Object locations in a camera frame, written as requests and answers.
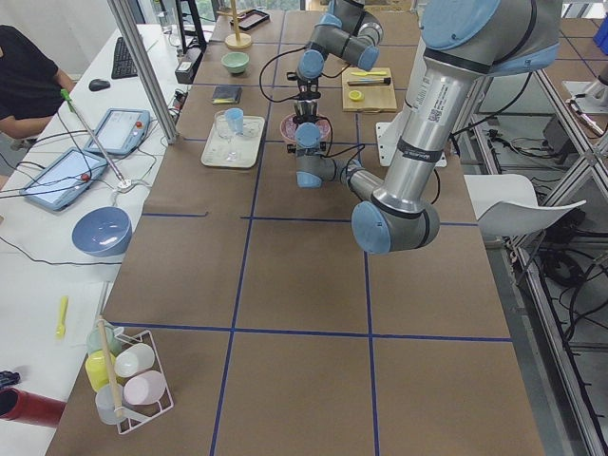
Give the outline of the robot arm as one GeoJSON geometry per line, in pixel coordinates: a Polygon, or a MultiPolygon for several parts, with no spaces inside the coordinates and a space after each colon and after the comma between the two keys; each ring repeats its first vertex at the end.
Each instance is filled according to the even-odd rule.
{"type": "Polygon", "coordinates": [[[304,93],[294,105],[298,185],[347,185],[359,199],[351,214],[352,232],[366,252],[386,254],[431,243],[440,220],[422,194],[473,83],[548,67],[558,53],[560,23],[558,1],[427,3],[417,54],[423,74],[393,122],[398,133],[386,176],[374,176],[357,160],[322,153],[317,98],[304,93]]]}
{"type": "Polygon", "coordinates": [[[384,31],[379,21],[364,8],[363,1],[330,1],[328,10],[315,24],[295,73],[298,101],[320,97],[318,78],[330,55],[352,67],[371,70],[379,56],[384,31]]]}

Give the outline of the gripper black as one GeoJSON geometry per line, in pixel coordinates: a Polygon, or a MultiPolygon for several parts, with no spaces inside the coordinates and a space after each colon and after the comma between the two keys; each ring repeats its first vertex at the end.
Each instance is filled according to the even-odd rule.
{"type": "Polygon", "coordinates": [[[286,148],[287,148],[287,152],[289,154],[294,154],[296,157],[325,156],[326,149],[327,149],[327,143],[321,142],[316,147],[302,147],[302,146],[298,145],[297,143],[288,143],[286,145],[286,148]]]}
{"type": "Polygon", "coordinates": [[[295,98],[299,101],[313,101],[318,100],[321,94],[318,90],[318,78],[304,78],[299,76],[294,71],[286,73],[288,81],[296,82],[298,87],[298,94],[295,98]]]}

